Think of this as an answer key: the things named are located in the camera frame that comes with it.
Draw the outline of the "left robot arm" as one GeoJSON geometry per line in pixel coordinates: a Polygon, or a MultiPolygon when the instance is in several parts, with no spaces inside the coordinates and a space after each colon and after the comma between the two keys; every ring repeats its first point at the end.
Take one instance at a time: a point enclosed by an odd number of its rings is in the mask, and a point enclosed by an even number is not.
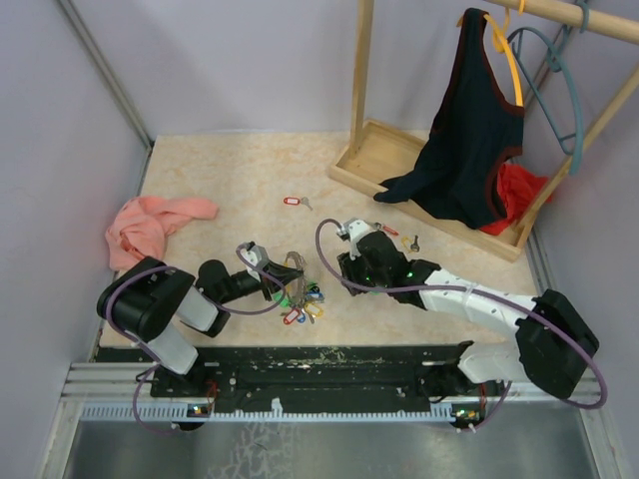
{"type": "Polygon", "coordinates": [[[255,252],[244,258],[251,265],[234,274],[221,261],[211,259],[192,275],[147,256],[102,292],[97,313],[171,371],[176,388],[197,395],[207,386],[208,372],[200,365],[197,348],[182,336],[173,318],[215,337],[230,318],[224,308],[227,303],[256,292],[272,300],[288,284],[304,277],[301,267],[278,264],[255,252]]]}

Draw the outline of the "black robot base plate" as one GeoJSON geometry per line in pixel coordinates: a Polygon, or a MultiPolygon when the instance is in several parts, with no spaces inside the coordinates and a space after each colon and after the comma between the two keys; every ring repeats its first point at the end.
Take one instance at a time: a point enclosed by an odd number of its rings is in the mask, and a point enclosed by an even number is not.
{"type": "Polygon", "coordinates": [[[506,393],[502,382],[474,383],[458,369],[468,345],[203,348],[185,375],[159,368],[151,394],[199,399],[188,412],[198,422],[415,418],[465,429],[506,393]]]}

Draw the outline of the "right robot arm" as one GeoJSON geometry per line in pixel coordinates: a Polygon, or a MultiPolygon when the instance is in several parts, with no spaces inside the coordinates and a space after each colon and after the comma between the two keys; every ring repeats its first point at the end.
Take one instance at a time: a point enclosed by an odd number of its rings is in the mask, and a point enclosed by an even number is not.
{"type": "Polygon", "coordinates": [[[445,371],[447,386],[469,394],[482,382],[527,380],[545,393],[571,398],[599,341],[571,301],[546,289],[537,296],[476,284],[424,259],[408,259],[379,231],[340,234],[349,250],[337,258],[352,295],[382,292],[399,303],[452,314],[503,337],[472,342],[445,371]]]}

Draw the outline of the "large keyring with coloured tags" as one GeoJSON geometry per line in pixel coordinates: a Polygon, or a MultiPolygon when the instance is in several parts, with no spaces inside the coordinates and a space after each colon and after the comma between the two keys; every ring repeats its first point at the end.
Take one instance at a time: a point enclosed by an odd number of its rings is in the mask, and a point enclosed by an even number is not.
{"type": "Polygon", "coordinates": [[[284,310],[281,313],[283,324],[293,325],[305,322],[314,324],[324,315],[321,307],[324,294],[315,281],[307,278],[305,273],[307,263],[300,253],[289,251],[285,257],[284,266],[299,269],[302,276],[294,279],[284,291],[278,291],[273,295],[273,301],[284,310]]]}

